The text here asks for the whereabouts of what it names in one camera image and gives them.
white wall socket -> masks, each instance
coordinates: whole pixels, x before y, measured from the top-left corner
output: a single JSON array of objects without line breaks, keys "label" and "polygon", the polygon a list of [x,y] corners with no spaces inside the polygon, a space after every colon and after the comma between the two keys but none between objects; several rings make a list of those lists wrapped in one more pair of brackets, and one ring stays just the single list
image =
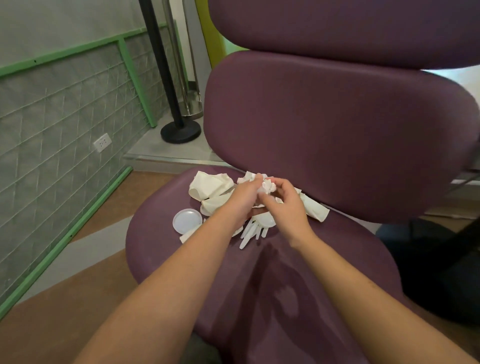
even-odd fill
[{"label": "white wall socket", "polygon": [[98,153],[100,153],[110,144],[112,144],[112,140],[110,139],[107,133],[103,134],[101,137],[99,137],[97,140],[93,142],[93,146],[95,147]]}]

purple cushion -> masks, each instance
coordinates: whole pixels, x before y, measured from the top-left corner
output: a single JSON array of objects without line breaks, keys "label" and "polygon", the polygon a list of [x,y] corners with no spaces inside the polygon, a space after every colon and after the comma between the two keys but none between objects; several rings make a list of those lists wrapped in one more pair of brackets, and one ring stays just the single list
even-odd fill
[{"label": "purple cushion", "polygon": [[[199,209],[188,195],[198,170],[241,172],[225,167],[190,169],[150,196],[127,232],[130,270],[142,282],[181,245],[172,227],[184,208]],[[383,244],[349,218],[331,211],[315,233],[346,260],[403,301],[396,265]],[[232,239],[195,324],[195,331],[237,363],[359,363],[366,359],[333,308],[321,284],[277,228],[239,249]]]},{"label": "purple cushion", "polygon": [[480,122],[475,99],[431,73],[242,51],[210,74],[204,131],[232,166],[394,223],[443,196]]},{"label": "purple cushion", "polygon": [[414,69],[480,63],[477,0],[208,0],[234,44]]}]

round plastic lid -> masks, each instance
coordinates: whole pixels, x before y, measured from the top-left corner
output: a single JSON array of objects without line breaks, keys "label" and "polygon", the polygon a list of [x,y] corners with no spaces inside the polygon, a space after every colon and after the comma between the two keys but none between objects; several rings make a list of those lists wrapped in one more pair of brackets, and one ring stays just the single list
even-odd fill
[{"label": "round plastic lid", "polygon": [[202,215],[193,208],[179,211],[173,218],[173,228],[182,235],[192,230],[195,226],[201,225],[201,223]]}]

forearm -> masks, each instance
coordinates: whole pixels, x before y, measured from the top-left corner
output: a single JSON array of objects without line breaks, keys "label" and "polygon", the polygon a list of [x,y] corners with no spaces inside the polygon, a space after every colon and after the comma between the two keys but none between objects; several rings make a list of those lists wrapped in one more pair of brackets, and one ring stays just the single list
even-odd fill
[{"label": "forearm", "polygon": [[117,308],[76,364],[176,363],[237,224],[228,206],[209,218]]},{"label": "forearm", "polygon": [[373,364],[476,363],[317,237],[292,245]]}]

person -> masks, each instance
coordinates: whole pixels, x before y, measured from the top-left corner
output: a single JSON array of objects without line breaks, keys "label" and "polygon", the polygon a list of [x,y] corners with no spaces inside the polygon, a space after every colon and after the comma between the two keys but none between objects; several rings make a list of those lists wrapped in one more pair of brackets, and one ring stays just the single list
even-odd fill
[{"label": "person", "polygon": [[292,184],[272,178],[283,204],[245,182],[188,241],[148,277],[90,339],[75,364],[178,362],[234,231],[259,199],[322,284],[373,364],[476,363],[451,340],[343,259],[310,228]]}]

